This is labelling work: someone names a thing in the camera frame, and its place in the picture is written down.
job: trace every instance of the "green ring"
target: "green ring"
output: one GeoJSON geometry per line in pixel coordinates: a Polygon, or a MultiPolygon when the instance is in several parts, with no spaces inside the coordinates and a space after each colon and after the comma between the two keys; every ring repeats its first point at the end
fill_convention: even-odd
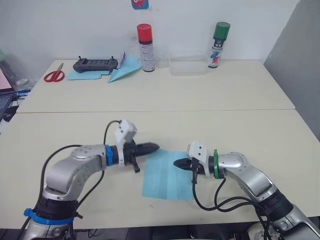
{"type": "Polygon", "coordinates": [[[221,179],[219,176],[219,166],[218,166],[218,151],[217,149],[213,152],[213,167],[214,167],[214,178],[221,179]]]}

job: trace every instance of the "blue napkin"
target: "blue napkin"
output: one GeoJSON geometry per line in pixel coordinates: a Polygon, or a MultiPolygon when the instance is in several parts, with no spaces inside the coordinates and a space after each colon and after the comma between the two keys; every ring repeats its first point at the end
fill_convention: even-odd
{"type": "Polygon", "coordinates": [[[168,200],[193,200],[191,172],[174,166],[185,151],[159,149],[147,156],[142,196],[168,200]]]}
{"type": "Polygon", "coordinates": [[[123,62],[121,68],[119,69],[114,69],[112,71],[111,77],[108,81],[108,83],[113,82],[114,80],[117,80],[124,75],[127,75],[135,70],[138,70],[141,68],[142,64],[139,59],[137,59],[135,56],[130,54],[123,62]]]}
{"type": "Polygon", "coordinates": [[[80,79],[100,79],[102,75],[109,75],[110,71],[84,71],[77,72],[74,69],[68,74],[66,79],[68,80],[80,80],[80,79]]]}

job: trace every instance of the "laptop keyboard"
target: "laptop keyboard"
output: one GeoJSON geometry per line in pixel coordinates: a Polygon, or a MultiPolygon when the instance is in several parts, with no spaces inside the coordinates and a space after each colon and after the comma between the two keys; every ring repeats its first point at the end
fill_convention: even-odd
{"type": "Polygon", "coordinates": [[[10,99],[11,96],[0,97],[0,109],[6,108],[10,99]]]}

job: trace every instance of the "spray can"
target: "spray can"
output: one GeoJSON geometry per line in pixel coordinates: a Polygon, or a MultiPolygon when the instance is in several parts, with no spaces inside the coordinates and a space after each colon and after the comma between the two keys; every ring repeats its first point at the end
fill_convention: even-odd
{"type": "Polygon", "coordinates": [[[154,46],[152,39],[152,29],[149,24],[139,24],[137,27],[142,68],[145,72],[155,70],[154,46]]]}
{"type": "Polygon", "coordinates": [[[216,68],[219,65],[222,49],[227,40],[230,24],[220,21],[215,26],[213,34],[213,43],[210,51],[209,68],[216,68]]]}

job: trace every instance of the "clear plastic box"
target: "clear plastic box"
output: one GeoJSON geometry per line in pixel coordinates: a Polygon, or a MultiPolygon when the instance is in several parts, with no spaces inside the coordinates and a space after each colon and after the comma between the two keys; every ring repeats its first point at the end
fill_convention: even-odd
{"type": "Polygon", "coordinates": [[[169,54],[170,72],[174,76],[205,75],[208,56],[197,50],[177,50],[169,54]]]}

